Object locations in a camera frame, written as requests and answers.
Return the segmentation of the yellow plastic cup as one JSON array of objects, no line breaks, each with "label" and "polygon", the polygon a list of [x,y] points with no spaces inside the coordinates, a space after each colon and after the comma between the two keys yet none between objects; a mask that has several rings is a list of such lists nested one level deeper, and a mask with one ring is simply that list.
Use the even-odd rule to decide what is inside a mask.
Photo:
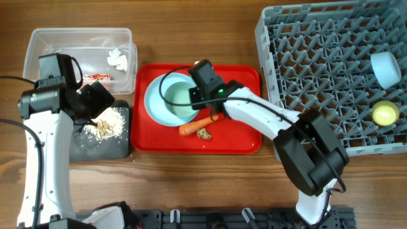
[{"label": "yellow plastic cup", "polygon": [[381,126],[389,126],[399,119],[400,111],[391,101],[380,101],[373,105],[372,118]]}]

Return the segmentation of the white tissue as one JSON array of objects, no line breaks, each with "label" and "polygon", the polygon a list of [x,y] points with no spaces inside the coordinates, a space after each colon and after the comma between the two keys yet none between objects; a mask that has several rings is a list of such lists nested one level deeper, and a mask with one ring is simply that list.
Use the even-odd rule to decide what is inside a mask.
[{"label": "white tissue", "polygon": [[122,55],[117,48],[109,52],[107,63],[110,66],[114,66],[119,71],[126,71],[128,67],[127,57],[125,55]]}]

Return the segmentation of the light blue bowl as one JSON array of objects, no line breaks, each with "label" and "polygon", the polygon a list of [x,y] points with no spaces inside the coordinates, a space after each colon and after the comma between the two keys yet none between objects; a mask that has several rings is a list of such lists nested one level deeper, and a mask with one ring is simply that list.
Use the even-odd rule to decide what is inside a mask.
[{"label": "light blue bowl", "polygon": [[379,85],[384,90],[401,81],[401,70],[392,53],[380,52],[372,54],[371,66]]}]

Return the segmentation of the rice with peanut shells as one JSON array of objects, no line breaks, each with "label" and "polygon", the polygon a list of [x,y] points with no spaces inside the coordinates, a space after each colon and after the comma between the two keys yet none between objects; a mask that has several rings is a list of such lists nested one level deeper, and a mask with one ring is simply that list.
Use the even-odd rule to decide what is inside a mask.
[{"label": "rice with peanut shells", "polygon": [[122,134],[126,132],[125,112],[127,109],[123,108],[108,108],[95,119],[92,119],[96,126],[86,125],[82,133],[89,139],[96,139],[97,141],[122,139]]}]

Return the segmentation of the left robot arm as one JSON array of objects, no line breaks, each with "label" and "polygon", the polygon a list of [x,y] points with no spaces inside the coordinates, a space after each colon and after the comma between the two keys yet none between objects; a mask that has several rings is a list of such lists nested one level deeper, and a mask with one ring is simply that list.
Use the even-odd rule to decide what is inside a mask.
[{"label": "left robot arm", "polygon": [[18,102],[27,140],[18,228],[140,228],[140,219],[125,202],[103,205],[83,221],[76,219],[69,184],[72,134],[111,106],[114,97],[99,82],[78,81],[78,61],[69,55],[40,56],[39,66],[40,80]]}]

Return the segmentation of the green small bowl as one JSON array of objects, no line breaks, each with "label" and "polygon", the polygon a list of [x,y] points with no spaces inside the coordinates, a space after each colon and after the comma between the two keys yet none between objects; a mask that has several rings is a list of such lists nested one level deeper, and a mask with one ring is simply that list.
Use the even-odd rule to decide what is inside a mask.
[{"label": "green small bowl", "polygon": [[[167,101],[174,104],[191,104],[190,88],[193,88],[193,85],[185,81],[174,83],[165,91],[164,97]],[[195,116],[198,113],[191,106],[175,106],[169,103],[165,105],[171,113],[180,118]]]}]

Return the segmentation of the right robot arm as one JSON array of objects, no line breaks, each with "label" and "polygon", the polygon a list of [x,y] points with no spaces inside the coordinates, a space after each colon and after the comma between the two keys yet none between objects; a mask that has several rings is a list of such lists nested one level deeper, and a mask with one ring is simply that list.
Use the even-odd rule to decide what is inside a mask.
[{"label": "right robot arm", "polygon": [[245,123],[271,139],[283,168],[299,191],[296,212],[312,228],[322,226],[331,210],[332,193],[343,193],[341,179],[349,157],[324,115],[281,108],[248,87],[226,83],[208,60],[188,70],[196,87],[190,90],[193,109],[209,108]]}]

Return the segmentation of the red snack wrapper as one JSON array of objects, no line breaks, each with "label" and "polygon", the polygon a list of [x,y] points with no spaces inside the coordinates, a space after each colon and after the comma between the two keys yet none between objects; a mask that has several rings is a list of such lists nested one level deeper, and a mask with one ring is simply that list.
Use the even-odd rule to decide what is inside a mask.
[{"label": "red snack wrapper", "polygon": [[94,82],[94,81],[111,81],[111,75],[110,74],[85,74],[83,76],[83,81],[84,82]]}]

